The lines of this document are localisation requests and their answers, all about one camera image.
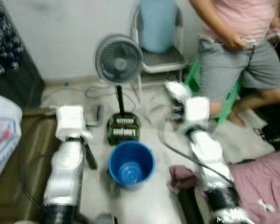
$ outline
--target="white wall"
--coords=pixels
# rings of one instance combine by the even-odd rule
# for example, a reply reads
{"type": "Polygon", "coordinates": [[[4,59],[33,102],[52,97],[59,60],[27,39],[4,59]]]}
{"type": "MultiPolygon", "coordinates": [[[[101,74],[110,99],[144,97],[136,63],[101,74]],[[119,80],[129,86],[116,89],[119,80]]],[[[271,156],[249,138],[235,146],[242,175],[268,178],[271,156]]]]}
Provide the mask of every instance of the white wall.
{"type": "MultiPolygon", "coordinates": [[[[2,0],[45,80],[95,75],[94,51],[109,33],[129,34],[138,0],[2,0]]],[[[187,0],[185,54],[196,54],[200,21],[187,0]]]]}

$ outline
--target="white plastic bag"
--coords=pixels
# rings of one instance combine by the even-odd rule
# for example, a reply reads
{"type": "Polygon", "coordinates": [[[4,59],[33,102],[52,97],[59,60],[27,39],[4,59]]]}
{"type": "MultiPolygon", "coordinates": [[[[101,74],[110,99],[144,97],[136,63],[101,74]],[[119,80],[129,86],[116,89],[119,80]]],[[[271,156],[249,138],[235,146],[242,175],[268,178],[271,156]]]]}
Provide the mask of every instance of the white plastic bag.
{"type": "Polygon", "coordinates": [[[0,174],[21,138],[21,109],[0,96],[0,174]]]}

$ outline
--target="blue bucket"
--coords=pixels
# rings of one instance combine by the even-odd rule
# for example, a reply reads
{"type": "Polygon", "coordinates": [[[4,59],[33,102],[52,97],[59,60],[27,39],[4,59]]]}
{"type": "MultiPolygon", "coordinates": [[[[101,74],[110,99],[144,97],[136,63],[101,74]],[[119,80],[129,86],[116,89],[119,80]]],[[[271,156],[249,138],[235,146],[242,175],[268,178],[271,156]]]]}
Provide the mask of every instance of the blue bucket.
{"type": "Polygon", "coordinates": [[[127,189],[139,187],[154,172],[154,155],[137,141],[117,145],[109,155],[108,168],[111,178],[127,189]]]}

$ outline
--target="pink shirt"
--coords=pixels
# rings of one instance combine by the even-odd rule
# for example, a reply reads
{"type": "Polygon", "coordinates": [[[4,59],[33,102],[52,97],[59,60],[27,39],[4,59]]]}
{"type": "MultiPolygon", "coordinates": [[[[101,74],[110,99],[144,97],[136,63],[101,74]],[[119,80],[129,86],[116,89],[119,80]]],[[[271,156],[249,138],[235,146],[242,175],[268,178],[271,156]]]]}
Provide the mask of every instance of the pink shirt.
{"type": "MultiPolygon", "coordinates": [[[[247,34],[247,39],[265,38],[275,16],[277,0],[212,0],[221,18],[232,28],[247,34]]],[[[220,40],[214,31],[204,26],[204,35],[220,40]]]]}

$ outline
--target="fan base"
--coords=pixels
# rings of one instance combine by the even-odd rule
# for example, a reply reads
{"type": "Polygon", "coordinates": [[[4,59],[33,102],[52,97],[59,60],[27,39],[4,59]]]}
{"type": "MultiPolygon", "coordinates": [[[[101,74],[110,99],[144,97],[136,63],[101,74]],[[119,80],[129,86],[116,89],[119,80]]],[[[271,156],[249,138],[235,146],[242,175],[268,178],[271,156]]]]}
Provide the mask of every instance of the fan base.
{"type": "Polygon", "coordinates": [[[138,141],[140,139],[140,120],[130,112],[122,116],[116,113],[107,123],[107,139],[110,145],[117,145],[123,141],[138,141]]]}

